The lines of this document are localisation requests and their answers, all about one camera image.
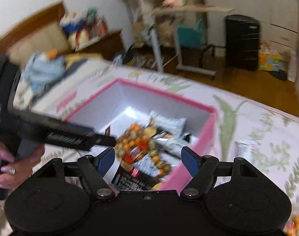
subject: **pillow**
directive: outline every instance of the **pillow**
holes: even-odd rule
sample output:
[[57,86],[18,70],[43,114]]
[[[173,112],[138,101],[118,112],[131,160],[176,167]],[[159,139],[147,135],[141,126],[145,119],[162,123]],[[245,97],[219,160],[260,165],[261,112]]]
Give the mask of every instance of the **pillow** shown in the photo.
[[68,54],[65,56],[66,61],[66,69],[69,69],[70,66],[82,59],[103,59],[103,55],[100,53],[74,53],[74,54]]
[[12,63],[20,65],[23,69],[33,53],[51,49],[57,49],[59,54],[71,51],[67,37],[58,22],[52,22],[20,40],[10,48],[9,57]]

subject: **ironing board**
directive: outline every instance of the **ironing board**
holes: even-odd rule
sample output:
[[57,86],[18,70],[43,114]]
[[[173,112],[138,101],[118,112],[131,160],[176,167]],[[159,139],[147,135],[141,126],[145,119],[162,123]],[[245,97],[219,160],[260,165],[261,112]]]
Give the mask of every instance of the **ironing board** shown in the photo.
[[[218,6],[208,6],[205,4],[200,4],[200,5],[177,6],[177,7],[172,7],[172,8],[156,8],[156,9],[153,9],[151,13],[153,16],[156,16],[156,15],[173,15],[173,14],[182,13],[182,12],[230,12],[233,10],[234,10],[234,8],[223,8],[223,7],[218,7]],[[199,74],[211,75],[211,76],[215,77],[216,71],[206,70],[206,69],[203,69],[200,67],[183,65],[182,54],[181,54],[181,45],[180,45],[179,35],[178,35],[178,21],[177,20],[175,20],[173,23],[173,32],[174,32],[174,40],[175,40],[175,48],[176,48],[176,56],[175,57],[178,57],[178,62],[179,62],[179,64],[177,65],[177,69],[195,72],[195,73],[199,73]],[[164,66],[166,64],[163,65],[163,60],[162,60],[161,51],[160,51],[160,44],[158,41],[158,35],[157,35],[157,31],[155,28],[153,28],[151,30],[151,38],[152,38],[153,51],[154,51],[155,59],[157,62],[157,69],[159,72],[163,73]],[[213,44],[208,43],[208,35],[207,34],[206,34],[205,38],[206,38],[206,47],[204,47],[201,50],[201,57],[206,51],[208,51],[211,48],[213,48],[213,56],[214,56],[215,46]]]

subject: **pink box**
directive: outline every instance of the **pink box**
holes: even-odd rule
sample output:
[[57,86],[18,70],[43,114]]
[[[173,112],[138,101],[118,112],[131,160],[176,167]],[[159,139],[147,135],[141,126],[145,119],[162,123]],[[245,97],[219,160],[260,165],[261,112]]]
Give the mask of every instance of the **pink box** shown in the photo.
[[[165,117],[187,118],[184,133],[192,134],[190,148],[199,155],[208,154],[214,143],[216,109],[152,86],[116,79],[92,95],[65,120],[94,127],[104,134],[111,125],[111,135],[119,137],[133,122],[146,125],[154,110]],[[92,148],[92,155],[100,154],[105,147]],[[168,161],[174,166],[160,190],[180,192],[191,180],[181,161]],[[105,181],[111,183],[119,162],[115,161]]]

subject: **ring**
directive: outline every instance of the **ring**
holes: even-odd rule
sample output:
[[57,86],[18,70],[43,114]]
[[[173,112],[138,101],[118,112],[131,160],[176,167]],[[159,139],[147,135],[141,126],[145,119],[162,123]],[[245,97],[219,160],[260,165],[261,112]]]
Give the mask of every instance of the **ring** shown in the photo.
[[10,170],[8,171],[8,173],[11,174],[11,175],[15,175],[15,169],[10,169]]

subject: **floral bedspread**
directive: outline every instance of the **floral bedspread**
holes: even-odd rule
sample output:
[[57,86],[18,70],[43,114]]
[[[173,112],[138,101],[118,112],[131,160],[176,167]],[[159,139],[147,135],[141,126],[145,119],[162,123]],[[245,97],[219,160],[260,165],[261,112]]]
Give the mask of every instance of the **floral bedspread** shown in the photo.
[[[133,67],[114,67],[106,61],[90,60],[94,70],[68,88],[61,85],[43,98],[33,110],[64,118],[91,95],[116,78],[151,85],[218,108],[216,140],[211,155],[223,161],[236,157],[235,140],[251,140],[255,148],[250,161],[280,189],[299,211],[299,118],[253,100],[173,75]],[[76,150],[46,147],[38,168],[52,158],[64,162],[80,157]]]

